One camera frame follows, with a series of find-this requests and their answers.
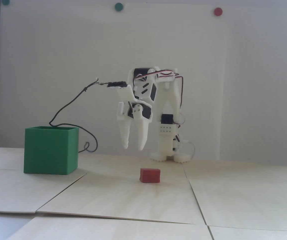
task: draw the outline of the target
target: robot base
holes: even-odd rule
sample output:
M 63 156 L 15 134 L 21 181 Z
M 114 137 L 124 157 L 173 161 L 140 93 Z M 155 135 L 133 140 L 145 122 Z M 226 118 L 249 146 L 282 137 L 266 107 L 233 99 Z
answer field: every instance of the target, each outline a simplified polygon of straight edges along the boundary
M 191 156 L 185 153 L 176 153 L 173 156 L 166 156 L 161 153 L 151 153 L 150 158 L 158 162 L 164 162 L 168 159 L 173 159 L 177 163 L 184 163 L 191 160 Z

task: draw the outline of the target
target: green box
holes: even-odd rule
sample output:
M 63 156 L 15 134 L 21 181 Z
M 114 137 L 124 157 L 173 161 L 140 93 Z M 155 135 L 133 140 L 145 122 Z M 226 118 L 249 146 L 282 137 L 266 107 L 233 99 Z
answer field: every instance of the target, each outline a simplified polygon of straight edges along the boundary
M 26 128 L 23 172 L 68 175 L 78 167 L 78 144 L 79 128 Z

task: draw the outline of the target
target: red wire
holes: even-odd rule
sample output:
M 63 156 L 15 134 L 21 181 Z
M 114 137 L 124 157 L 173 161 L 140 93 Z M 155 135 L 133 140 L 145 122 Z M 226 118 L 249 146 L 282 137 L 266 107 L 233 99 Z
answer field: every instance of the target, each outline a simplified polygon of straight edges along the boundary
M 152 73 L 147 73 L 147 74 L 145 74 L 145 75 L 140 75 L 140 78 L 143 78 L 143 77 L 146 77 L 146 76 L 149 76 L 149 75 L 153 75 L 153 74 L 157 74 L 157 73 L 161 73 L 161 72 L 171 72 L 171 73 L 174 73 L 174 72 L 171 71 L 171 70 L 164 69 L 164 70 L 160 70 L 160 71 L 156 71 L 156 72 L 152 72 Z

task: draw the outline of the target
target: red block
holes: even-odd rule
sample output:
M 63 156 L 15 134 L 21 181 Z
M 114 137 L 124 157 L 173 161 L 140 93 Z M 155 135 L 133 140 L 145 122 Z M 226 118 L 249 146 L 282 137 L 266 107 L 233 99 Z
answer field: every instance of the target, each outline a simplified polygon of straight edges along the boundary
M 140 181 L 143 183 L 160 183 L 160 169 L 140 168 Z

